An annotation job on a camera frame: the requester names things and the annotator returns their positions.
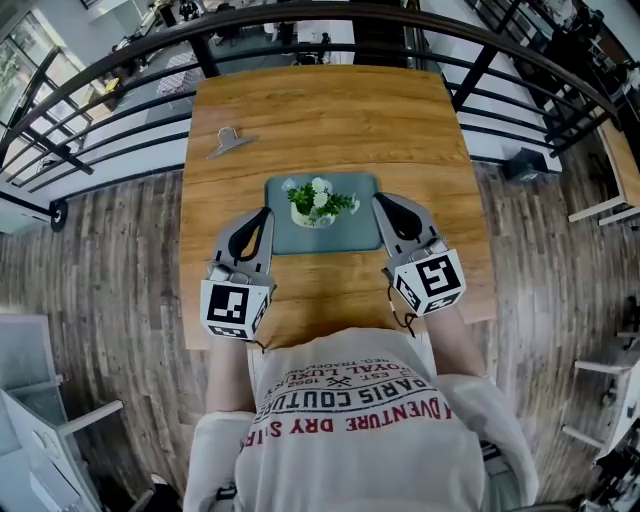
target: wooden table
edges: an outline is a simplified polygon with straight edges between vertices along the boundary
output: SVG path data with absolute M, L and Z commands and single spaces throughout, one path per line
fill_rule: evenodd
M 218 130 L 258 136 L 214 160 Z M 264 205 L 272 176 L 369 171 L 385 192 L 426 206 L 458 250 L 467 322 L 495 318 L 495 282 L 484 213 L 460 127 L 434 73 L 368 66 L 301 66 L 200 83 L 182 190 L 180 287 L 186 345 L 207 349 L 200 281 L 217 233 Z M 396 323 L 380 270 L 387 254 L 276 256 L 278 285 L 258 331 L 274 346 L 346 327 Z
M 569 215 L 569 222 L 576 222 L 622 204 L 628 204 L 631 208 L 600 219 L 598 225 L 605 226 L 640 213 L 640 171 L 627 138 L 613 126 L 611 120 L 605 121 L 598 128 L 598 134 L 613 168 L 618 195 Z

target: person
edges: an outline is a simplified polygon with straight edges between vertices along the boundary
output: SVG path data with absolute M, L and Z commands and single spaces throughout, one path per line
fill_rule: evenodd
M 408 335 L 385 329 L 268 350 L 255 401 L 245 344 L 212 339 L 184 510 L 531 504 L 538 481 L 526 440 L 457 307 L 417 322 L 430 339 L 422 358 Z

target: cable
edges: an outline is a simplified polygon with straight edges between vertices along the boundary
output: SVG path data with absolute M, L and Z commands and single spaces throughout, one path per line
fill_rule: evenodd
M 262 349 L 263 354 L 267 351 L 266 347 L 262 343 L 260 343 L 258 340 L 253 340 L 253 342 Z
M 393 301 L 391 300 L 391 288 L 392 286 L 389 285 L 389 288 L 387 288 L 387 297 L 389 298 L 389 306 L 391 307 L 391 312 L 393 313 L 393 318 L 396 319 L 396 322 L 398 323 L 398 325 L 404 329 L 409 329 L 409 332 L 411 333 L 411 336 L 413 336 L 414 338 L 416 337 L 416 333 L 413 332 L 413 329 L 411 328 L 411 322 L 413 322 L 416 318 L 418 318 L 416 315 L 414 315 L 413 313 L 405 313 L 404 314 L 404 324 L 402 322 L 400 322 L 400 319 L 398 318 L 398 315 L 396 314 L 396 308 L 393 305 Z

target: flower pot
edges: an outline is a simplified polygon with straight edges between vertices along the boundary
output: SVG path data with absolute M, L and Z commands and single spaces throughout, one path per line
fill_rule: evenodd
M 315 224 L 312 224 L 309 216 L 302 215 L 296 208 L 296 205 L 294 203 L 291 203 L 291 220 L 294 224 L 300 226 L 301 228 L 324 229 L 328 228 L 335 222 L 336 216 L 326 215 L 317 219 Z

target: metal railing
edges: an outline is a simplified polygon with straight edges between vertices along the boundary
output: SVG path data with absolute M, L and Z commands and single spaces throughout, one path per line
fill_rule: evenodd
M 517 5 L 518 3 L 519 1 L 515 0 L 513 5 Z M 245 49 L 233 52 L 223 57 L 216 57 L 212 52 L 211 45 L 209 44 L 212 34 L 219 30 L 230 28 L 240 29 L 243 27 L 262 25 L 264 23 L 301 20 L 384 20 L 387 22 L 401 24 L 406 29 L 412 29 L 413 33 L 418 34 L 418 36 L 422 36 L 422 31 L 437 32 L 478 43 L 483 46 L 483 50 L 475 61 L 466 61 L 434 53 L 428 48 L 425 48 L 425 45 L 418 45 L 417 47 L 412 47 L 410 49 L 408 47 L 402 48 L 398 46 L 387 46 L 384 44 L 302 43 L 292 44 L 289 46 L 263 47 L 249 50 Z M 93 80 L 103 77 L 113 69 L 134 61 L 135 59 L 184 41 L 188 41 L 190 43 L 197 62 L 168 68 L 125 83 L 117 90 L 91 100 L 88 104 L 82 106 L 65 119 L 53 124 L 53 126 L 45 132 L 37 133 L 31 130 L 31 124 L 36 119 L 45 116 L 49 109 L 54 107 L 60 101 L 68 98 L 79 88 L 91 83 Z M 75 153 L 65 153 L 63 151 L 65 147 L 68 147 L 70 142 L 80 137 L 85 137 L 88 133 L 98 130 L 115 121 L 159 105 L 192 97 L 195 95 L 195 91 L 192 90 L 175 92 L 167 96 L 154 98 L 135 107 L 118 112 L 106 119 L 94 122 L 84 130 L 70 135 L 62 142 L 54 144 L 49 140 L 48 135 L 56 129 L 59 129 L 65 123 L 68 123 L 69 120 L 75 116 L 85 114 L 92 108 L 116 97 L 116 95 L 123 95 L 124 93 L 133 91 L 143 85 L 156 82 L 162 78 L 176 73 L 189 71 L 194 68 L 200 68 L 205 77 L 215 77 L 220 74 L 218 65 L 223 62 L 259 56 L 266 57 L 274 54 L 295 54 L 297 52 L 318 52 L 322 50 L 327 52 L 369 52 L 382 55 L 389 54 L 408 57 L 410 58 L 410 62 L 414 61 L 419 63 L 431 61 L 438 64 L 452 65 L 467 69 L 469 71 L 462 83 L 450 83 L 445 80 L 445 85 L 452 98 L 452 104 L 457 112 L 464 112 L 489 119 L 499 120 L 508 124 L 543 133 L 545 137 L 544 140 L 538 140 L 505 130 L 489 129 L 469 123 L 462 125 L 462 128 L 468 131 L 482 132 L 535 144 L 552 150 L 552 155 L 557 155 L 571 147 L 587 133 L 599 126 L 605 119 L 616 115 L 615 107 L 587 83 L 553 62 L 543 58 L 534 51 L 515 43 L 502 34 L 492 33 L 490 31 L 435 14 L 415 12 L 408 9 L 391 8 L 376 4 L 352 4 L 348 2 L 294 2 L 273 4 L 223 11 L 212 16 L 203 16 L 198 20 L 187 22 L 149 35 L 94 63 L 60 86 L 56 91 L 54 91 L 54 93 L 45 98 L 37 107 L 25 113 L 17 123 L 7 130 L 4 138 L 0 141 L 0 155 L 6 152 L 13 140 L 22 136 L 24 133 L 28 133 L 28 138 L 31 142 L 22 150 L 18 151 L 12 158 L 3 162 L 2 168 L 0 169 L 0 180 L 8 181 L 25 192 L 33 193 L 76 172 L 91 174 L 94 172 L 94 166 L 100 162 L 104 162 L 130 152 L 188 137 L 188 132 L 183 131 L 145 140 L 141 143 L 130 146 L 121 147 L 116 151 L 103 154 L 102 156 L 88 161 L 82 158 L 92 150 L 125 139 L 131 135 L 144 133 L 148 130 L 152 130 L 153 128 L 187 120 L 191 117 L 191 112 L 171 115 L 164 119 L 144 124 L 142 126 L 123 130 L 116 135 L 112 135 L 99 140 L 94 144 L 83 147 Z M 498 53 L 506 54 L 510 58 L 520 62 L 529 63 L 537 69 L 551 74 L 555 80 L 563 84 L 564 94 L 559 95 L 556 92 L 546 90 L 535 83 L 523 80 L 518 76 L 512 76 L 508 73 L 490 68 L 489 64 Z M 562 108 L 557 109 L 556 111 L 549 111 L 539 105 L 531 105 L 527 102 L 499 94 L 495 91 L 489 91 L 478 87 L 478 82 L 484 75 L 496 77 L 506 82 L 522 86 L 532 93 L 535 92 L 541 97 L 552 100 Z M 567 99 L 567 91 L 575 91 L 580 101 Z M 471 107 L 467 103 L 467 99 L 470 95 L 489 98 L 534 112 L 542 116 L 545 120 L 545 126 Z M 598 112 L 601 111 L 602 113 L 594 115 L 594 110 L 596 108 L 599 109 Z M 569 117 L 563 115 L 561 111 L 570 112 Z M 19 169 L 12 170 L 10 173 L 7 172 L 8 168 L 15 163 L 18 158 L 23 156 L 34 146 L 40 148 L 44 147 L 45 150 L 37 158 L 29 161 Z M 48 165 L 46 168 L 43 168 L 23 181 L 17 180 L 17 178 L 22 176 L 27 169 L 30 169 L 31 166 L 36 164 L 37 161 L 45 158 L 51 153 L 59 155 L 60 160 L 52 165 Z M 53 172 L 63 164 L 69 164 L 70 168 L 62 172 L 59 170 L 58 173 Z

